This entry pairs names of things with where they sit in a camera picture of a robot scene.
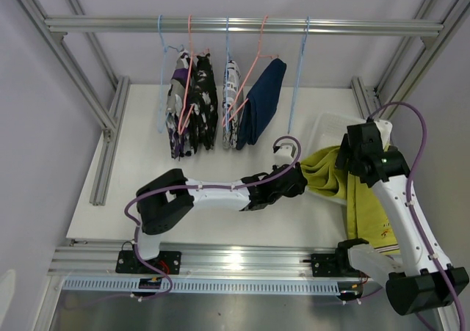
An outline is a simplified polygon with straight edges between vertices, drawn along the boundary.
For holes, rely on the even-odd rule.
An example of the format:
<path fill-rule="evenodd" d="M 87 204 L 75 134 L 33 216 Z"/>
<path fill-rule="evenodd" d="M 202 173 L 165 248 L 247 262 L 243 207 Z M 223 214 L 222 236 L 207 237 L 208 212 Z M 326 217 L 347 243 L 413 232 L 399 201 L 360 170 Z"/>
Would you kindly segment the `yellow-green trousers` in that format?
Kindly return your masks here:
<path fill-rule="evenodd" d="M 399 254 L 397 238 L 380 201 L 358 177 L 335 167 L 338 154 L 339 147 L 331 146 L 300 162 L 308 189 L 346 202 L 348 239 L 364 239 L 384 255 Z"/>

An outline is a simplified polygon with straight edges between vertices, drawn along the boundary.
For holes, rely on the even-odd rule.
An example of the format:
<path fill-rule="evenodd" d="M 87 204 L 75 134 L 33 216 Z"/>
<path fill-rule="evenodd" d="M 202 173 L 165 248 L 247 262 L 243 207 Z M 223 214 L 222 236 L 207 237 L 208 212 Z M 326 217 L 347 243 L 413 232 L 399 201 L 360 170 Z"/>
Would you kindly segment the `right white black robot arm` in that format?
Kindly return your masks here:
<path fill-rule="evenodd" d="M 335 166 L 366 184 L 382 205 L 396 237 L 401 261 L 378 252 L 364 239 L 344 241 L 334 258 L 342 275 L 360 271 L 386 290 L 401 316 L 455 305 L 469 284 L 463 267 L 454 267 L 440 248 L 419 205 L 404 156 L 385 150 L 391 124 L 368 120 L 347 127 Z"/>

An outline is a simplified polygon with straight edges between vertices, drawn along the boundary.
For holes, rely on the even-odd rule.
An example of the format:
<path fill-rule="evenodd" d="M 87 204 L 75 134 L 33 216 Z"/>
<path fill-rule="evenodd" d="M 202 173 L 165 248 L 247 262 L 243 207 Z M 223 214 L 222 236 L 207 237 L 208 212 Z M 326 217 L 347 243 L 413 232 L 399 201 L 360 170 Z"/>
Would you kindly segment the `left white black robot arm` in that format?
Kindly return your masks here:
<path fill-rule="evenodd" d="M 140 224 L 132 263 L 143 273 L 152 272 L 159 261 L 163 233 L 192 210 L 258 211 L 282 197 L 301 195 L 306 186 L 298 162 L 275 165 L 270 174 L 261 172 L 232 183 L 196 181 L 184 176 L 179 168 L 169 170 L 136 193 Z"/>

